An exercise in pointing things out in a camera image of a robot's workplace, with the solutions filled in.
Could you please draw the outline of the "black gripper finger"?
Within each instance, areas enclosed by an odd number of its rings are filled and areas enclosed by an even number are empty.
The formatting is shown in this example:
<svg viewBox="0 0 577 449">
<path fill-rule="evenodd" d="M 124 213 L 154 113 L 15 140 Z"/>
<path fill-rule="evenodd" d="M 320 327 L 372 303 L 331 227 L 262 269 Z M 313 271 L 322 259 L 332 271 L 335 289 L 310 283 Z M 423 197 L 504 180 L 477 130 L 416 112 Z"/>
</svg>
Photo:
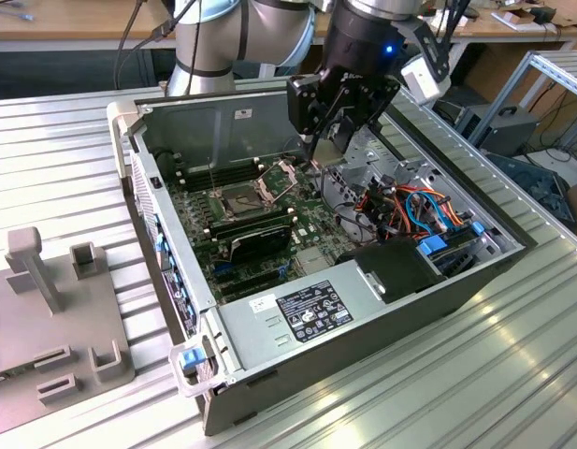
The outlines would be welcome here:
<svg viewBox="0 0 577 449">
<path fill-rule="evenodd" d="M 289 120 L 300 136 L 307 160 L 337 116 L 339 82 L 335 74 L 293 76 L 286 84 Z"/>
<path fill-rule="evenodd" d="M 387 85 L 373 93 L 361 93 L 352 107 L 343 109 L 336 133 L 336 147 L 341 154 L 348 150 L 354 134 L 378 120 L 399 90 L 400 85 Z"/>
</svg>

